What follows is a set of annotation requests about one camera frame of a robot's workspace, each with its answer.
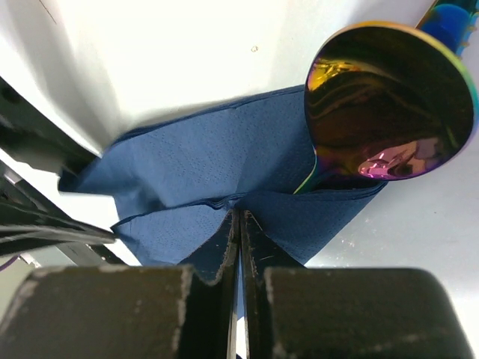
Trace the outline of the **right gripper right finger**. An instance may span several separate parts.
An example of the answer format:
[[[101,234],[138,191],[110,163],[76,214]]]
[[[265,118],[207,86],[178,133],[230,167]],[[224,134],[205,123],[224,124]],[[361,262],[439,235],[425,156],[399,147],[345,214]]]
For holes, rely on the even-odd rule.
[[[249,358],[471,358],[445,288],[410,268],[308,269],[239,213]]]

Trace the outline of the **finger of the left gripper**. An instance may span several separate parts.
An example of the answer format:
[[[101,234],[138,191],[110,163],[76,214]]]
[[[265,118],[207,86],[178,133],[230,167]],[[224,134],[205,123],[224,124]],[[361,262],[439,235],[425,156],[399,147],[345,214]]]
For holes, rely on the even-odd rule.
[[[96,156],[76,143],[29,101],[1,81],[1,151],[37,170],[78,174]],[[57,247],[77,266],[120,265],[107,230],[72,219],[1,162],[1,255]]]

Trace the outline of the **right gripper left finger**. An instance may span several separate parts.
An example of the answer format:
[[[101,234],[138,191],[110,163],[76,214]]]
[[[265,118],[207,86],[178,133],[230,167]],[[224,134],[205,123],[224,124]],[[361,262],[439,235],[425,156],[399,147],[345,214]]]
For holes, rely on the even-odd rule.
[[[234,358],[240,219],[175,266],[46,267],[1,321],[3,358]]]

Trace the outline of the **dark blue paper napkin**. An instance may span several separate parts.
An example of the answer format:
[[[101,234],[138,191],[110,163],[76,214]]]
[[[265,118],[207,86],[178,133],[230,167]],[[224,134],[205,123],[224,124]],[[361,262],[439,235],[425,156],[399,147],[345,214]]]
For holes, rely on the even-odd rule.
[[[202,246],[232,209],[249,211],[301,263],[316,255],[384,187],[326,181],[296,190],[314,165],[295,86],[134,129],[63,192],[114,198],[115,231],[144,266],[177,264]]]

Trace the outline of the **iridescent rainbow spoon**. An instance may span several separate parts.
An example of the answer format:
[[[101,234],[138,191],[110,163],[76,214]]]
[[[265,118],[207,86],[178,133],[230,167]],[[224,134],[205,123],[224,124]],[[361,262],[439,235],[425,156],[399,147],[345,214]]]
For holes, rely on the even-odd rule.
[[[305,83],[315,162],[298,187],[340,176],[398,181],[456,157],[478,127],[478,94],[465,65],[416,28],[363,22],[332,35]]]

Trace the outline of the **iridescent rainbow knife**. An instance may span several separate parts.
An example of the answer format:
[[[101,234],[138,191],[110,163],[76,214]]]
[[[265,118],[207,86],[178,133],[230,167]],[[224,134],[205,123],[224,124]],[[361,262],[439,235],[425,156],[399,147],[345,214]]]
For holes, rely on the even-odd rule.
[[[416,28],[461,56],[469,46],[471,34],[477,30],[477,20],[477,0],[441,0],[430,6]]]

